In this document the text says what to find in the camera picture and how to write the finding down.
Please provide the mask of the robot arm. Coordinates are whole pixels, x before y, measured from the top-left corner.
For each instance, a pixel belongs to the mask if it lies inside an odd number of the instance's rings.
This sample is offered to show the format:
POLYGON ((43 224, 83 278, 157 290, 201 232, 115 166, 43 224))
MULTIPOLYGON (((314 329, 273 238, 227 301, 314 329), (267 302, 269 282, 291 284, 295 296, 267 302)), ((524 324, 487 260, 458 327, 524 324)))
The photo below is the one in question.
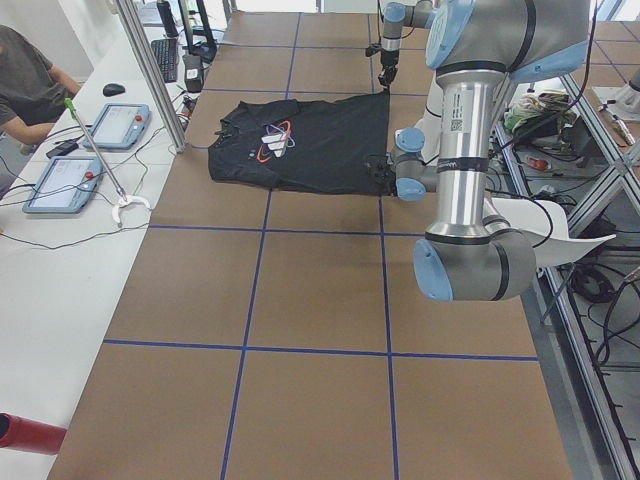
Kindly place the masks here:
POLYGON ((382 19, 382 32, 378 41, 371 43, 365 49, 365 56, 372 57, 380 54, 381 72, 378 75, 380 85, 388 89, 397 74, 400 48, 404 28, 431 28, 438 8, 432 1, 417 1, 415 5, 405 5, 389 2, 379 12, 382 19))
POLYGON ((586 59, 586 1, 419 1, 387 4, 375 51, 380 83, 396 75, 403 32, 428 31, 434 80, 423 119, 391 153, 398 196, 437 193, 437 214, 414 248, 416 281, 436 301, 498 301, 532 282, 535 248, 485 195, 490 136, 502 89, 566 75, 586 59))

